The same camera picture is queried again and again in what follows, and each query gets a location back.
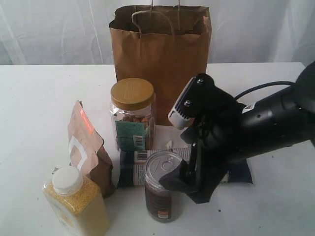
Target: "screw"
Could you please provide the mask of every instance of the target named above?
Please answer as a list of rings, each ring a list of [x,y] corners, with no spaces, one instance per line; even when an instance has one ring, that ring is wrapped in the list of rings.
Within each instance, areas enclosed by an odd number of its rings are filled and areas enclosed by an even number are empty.
[[[202,83],[203,83],[203,79],[202,79],[202,78],[200,78],[200,79],[197,80],[197,84],[198,84],[198,85],[201,85]]]
[[[190,102],[189,100],[186,100],[186,101],[184,102],[184,106],[185,106],[185,107],[190,107],[190,105],[191,105],[191,102]]]

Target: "yellow bottle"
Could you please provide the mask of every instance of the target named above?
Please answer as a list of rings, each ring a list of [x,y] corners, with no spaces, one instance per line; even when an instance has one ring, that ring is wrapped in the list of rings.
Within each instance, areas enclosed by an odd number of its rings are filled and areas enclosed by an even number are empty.
[[[57,170],[43,187],[61,224],[76,236],[104,236],[109,228],[99,187],[73,166]]]

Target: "tin can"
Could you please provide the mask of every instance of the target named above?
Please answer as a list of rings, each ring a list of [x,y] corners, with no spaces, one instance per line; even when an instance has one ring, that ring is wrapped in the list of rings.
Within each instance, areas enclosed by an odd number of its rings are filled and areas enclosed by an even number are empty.
[[[176,169],[182,158],[171,151],[159,151],[151,155],[145,167],[145,194],[149,214],[159,222],[170,222],[177,218],[177,209],[172,204],[173,194],[163,188],[159,180]]]

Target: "brown paper bag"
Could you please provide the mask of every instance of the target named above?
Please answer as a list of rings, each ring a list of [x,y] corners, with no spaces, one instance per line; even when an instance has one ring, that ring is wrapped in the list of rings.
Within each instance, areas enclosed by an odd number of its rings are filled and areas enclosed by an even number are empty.
[[[68,137],[71,164],[94,181],[104,197],[112,194],[115,191],[111,180],[112,161],[103,147],[104,140],[95,131],[79,101],[73,107]]]
[[[157,95],[157,124],[169,125],[167,115],[186,83],[206,71],[209,8],[124,6],[109,27],[117,80],[150,81]]]

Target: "black cable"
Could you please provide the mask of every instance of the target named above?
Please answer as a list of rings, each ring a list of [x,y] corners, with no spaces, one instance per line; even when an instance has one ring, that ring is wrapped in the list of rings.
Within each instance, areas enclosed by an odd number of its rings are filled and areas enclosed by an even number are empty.
[[[253,92],[253,91],[256,91],[258,89],[263,89],[265,87],[269,87],[269,86],[274,86],[274,85],[293,85],[294,82],[291,82],[291,81],[276,81],[276,82],[270,82],[270,83],[266,83],[266,84],[262,84],[262,85],[258,85],[256,87],[253,87],[253,88],[250,88],[242,93],[240,93],[239,95],[237,95],[235,97],[235,100],[243,97],[244,95],[250,93],[250,92]]]

